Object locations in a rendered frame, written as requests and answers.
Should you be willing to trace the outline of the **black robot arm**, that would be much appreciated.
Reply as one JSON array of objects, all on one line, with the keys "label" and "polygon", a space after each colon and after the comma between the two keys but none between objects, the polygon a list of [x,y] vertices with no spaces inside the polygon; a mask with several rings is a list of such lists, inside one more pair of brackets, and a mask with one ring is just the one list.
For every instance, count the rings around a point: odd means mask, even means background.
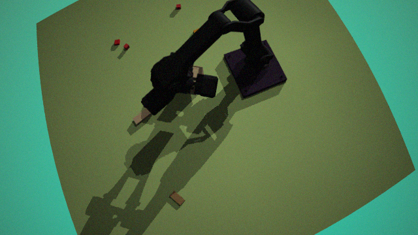
[{"label": "black robot arm", "polygon": [[[228,10],[238,21],[230,21],[224,15]],[[261,42],[259,26],[264,20],[265,14],[252,1],[227,1],[222,9],[209,15],[208,21],[176,53],[171,52],[153,65],[150,80],[154,88],[142,98],[143,106],[155,116],[177,93],[185,91],[193,75],[194,62],[220,36],[231,31],[244,34],[245,41],[240,45],[240,50],[246,55],[246,62],[254,72],[269,66],[274,54]]]}]

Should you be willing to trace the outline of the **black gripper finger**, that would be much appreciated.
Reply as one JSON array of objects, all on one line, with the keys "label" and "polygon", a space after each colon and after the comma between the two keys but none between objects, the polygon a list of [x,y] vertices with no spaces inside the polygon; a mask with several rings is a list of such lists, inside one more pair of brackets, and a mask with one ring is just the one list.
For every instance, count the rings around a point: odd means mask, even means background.
[{"label": "black gripper finger", "polygon": [[[204,76],[204,74],[197,73],[197,76]],[[194,94],[201,95],[201,90],[195,88]]]}]

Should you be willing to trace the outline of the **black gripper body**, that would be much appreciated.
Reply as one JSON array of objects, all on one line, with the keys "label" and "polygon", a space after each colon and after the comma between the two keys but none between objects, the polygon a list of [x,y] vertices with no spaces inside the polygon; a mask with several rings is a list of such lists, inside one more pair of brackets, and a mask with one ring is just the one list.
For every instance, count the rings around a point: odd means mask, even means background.
[{"label": "black gripper body", "polygon": [[205,74],[204,76],[197,76],[197,77],[192,76],[189,79],[188,88],[181,93],[188,94],[190,93],[191,89],[194,89],[194,86],[195,86],[196,89],[201,90],[201,96],[214,98],[216,96],[217,83],[218,83],[217,76],[212,76],[212,75],[207,75],[207,74]]}]

